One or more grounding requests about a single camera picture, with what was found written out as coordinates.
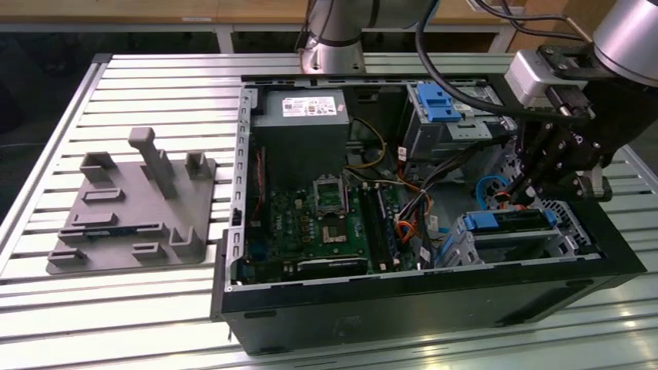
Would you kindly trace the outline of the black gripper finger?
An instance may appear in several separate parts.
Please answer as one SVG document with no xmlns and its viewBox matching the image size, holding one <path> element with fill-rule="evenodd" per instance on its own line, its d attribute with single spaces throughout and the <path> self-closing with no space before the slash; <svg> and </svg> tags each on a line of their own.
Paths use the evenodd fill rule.
<svg viewBox="0 0 658 370">
<path fill-rule="evenodd" d="M 534 189 L 539 198 L 546 200 L 612 200 L 612 185 L 602 174 L 602 168 L 569 173 L 559 181 L 545 181 Z"/>
<path fill-rule="evenodd" d="M 533 196 L 527 190 L 539 185 L 545 172 L 545 147 L 550 144 L 557 127 L 553 123 L 529 122 L 519 127 L 517 136 L 517 158 L 519 174 L 507 187 L 511 204 L 530 204 Z"/>
</svg>

